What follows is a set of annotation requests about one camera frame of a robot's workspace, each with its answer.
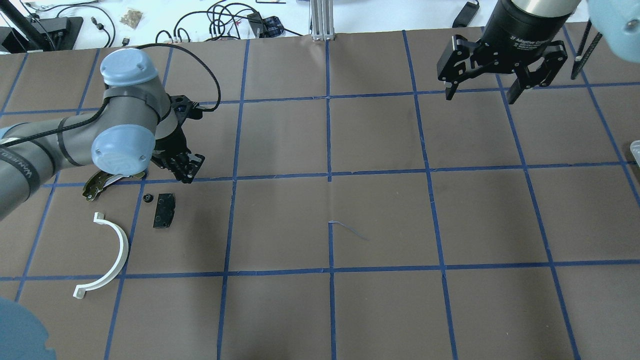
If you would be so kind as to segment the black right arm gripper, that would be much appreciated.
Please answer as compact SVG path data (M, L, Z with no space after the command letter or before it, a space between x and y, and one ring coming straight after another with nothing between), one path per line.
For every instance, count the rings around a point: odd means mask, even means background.
M549 86L564 63L567 50L555 39L578 0L499 0L476 41L455 34L436 65L451 101L459 84L485 73L515 74L506 92L514 105L526 89Z

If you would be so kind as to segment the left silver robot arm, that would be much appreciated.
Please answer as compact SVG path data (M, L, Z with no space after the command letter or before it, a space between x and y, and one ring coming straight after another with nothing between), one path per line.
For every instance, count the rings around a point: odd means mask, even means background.
M62 170L96 166L130 177L150 164L191 183L205 156L188 148L182 126L205 109L169 95L144 46L121 48L99 66L105 90L96 112L2 128L0 216L6 218Z

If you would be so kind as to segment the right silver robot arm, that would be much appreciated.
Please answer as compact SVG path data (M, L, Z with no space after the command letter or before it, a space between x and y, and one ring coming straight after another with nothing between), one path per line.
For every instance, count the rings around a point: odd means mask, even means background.
M579 6L578 0L499 0L478 41L451 38L437 64L438 79L446 83L448 100L459 84L485 73L517 78L510 87L514 103L525 89L546 87L567 61L562 42L553 42L562 25ZM583 54L577 54L571 76L583 69L601 38L627 62L639 61L639 2L589 0L590 27L597 35Z

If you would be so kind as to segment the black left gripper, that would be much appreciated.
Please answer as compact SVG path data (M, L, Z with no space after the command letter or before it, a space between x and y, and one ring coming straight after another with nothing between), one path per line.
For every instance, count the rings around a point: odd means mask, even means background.
M156 139L151 151L151 162L172 173L182 183L192 183L201 170L206 157L192 153L187 146L186 136L181 127L176 127L169 135Z

